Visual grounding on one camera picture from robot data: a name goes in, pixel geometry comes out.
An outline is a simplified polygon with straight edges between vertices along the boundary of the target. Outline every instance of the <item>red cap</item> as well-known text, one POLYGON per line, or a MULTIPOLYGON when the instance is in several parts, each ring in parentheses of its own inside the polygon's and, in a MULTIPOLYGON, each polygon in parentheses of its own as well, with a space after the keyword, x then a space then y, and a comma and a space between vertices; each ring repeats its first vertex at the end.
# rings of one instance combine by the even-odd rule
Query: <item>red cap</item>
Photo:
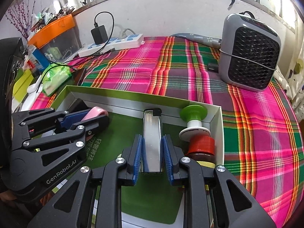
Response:
POLYGON ((190 139, 188 154, 207 153, 215 155, 214 139, 206 135, 195 135, 190 139))

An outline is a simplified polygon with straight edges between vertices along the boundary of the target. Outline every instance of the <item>plastic storage bin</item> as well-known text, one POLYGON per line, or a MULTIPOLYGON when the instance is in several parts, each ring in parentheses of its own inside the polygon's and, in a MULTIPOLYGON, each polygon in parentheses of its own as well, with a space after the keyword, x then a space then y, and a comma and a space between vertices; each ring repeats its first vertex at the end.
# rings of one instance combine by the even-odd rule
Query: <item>plastic storage bin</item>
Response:
POLYGON ((59 18, 45 26, 28 44, 36 46, 48 60, 63 63, 80 49, 72 15, 59 18))

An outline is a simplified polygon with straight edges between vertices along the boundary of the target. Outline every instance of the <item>green spool flange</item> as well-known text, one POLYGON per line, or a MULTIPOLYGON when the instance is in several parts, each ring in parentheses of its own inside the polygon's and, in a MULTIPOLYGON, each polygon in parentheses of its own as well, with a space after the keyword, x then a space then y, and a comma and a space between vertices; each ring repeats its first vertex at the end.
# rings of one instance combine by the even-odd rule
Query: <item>green spool flange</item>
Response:
POLYGON ((189 122, 191 120, 203 120, 205 119, 205 117, 207 116, 207 108, 201 105, 189 105, 185 108, 183 108, 180 113, 179 116, 182 120, 184 120, 185 122, 189 122))

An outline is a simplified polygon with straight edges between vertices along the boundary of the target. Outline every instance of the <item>plaid tablecloth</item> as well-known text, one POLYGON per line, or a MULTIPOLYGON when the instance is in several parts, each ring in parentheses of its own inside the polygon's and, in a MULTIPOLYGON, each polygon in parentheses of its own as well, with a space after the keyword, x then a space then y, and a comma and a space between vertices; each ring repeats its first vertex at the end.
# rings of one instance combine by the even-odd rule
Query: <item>plaid tablecloth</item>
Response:
MULTIPOLYGON (((83 86, 221 106, 225 166, 281 228, 302 199, 304 183, 302 138, 282 88, 273 80, 264 92, 253 93, 224 83, 206 70, 217 63, 218 50, 174 37, 145 41, 138 49, 85 60, 83 86)), ((32 108, 49 107, 55 96, 41 94, 32 108)))

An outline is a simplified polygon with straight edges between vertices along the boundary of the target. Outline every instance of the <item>orange lid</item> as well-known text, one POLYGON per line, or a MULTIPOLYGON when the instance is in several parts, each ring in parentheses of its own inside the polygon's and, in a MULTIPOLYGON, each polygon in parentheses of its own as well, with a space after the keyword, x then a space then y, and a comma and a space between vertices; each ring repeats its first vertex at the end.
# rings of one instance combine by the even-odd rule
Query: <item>orange lid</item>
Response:
POLYGON ((190 139, 188 154, 191 153, 208 153, 215 155, 214 139, 206 135, 195 135, 190 139))
POLYGON ((28 45, 34 45, 38 49, 45 46, 48 42, 59 36, 61 33, 73 28, 75 22, 71 14, 61 17, 58 20, 43 27, 29 41, 28 45))

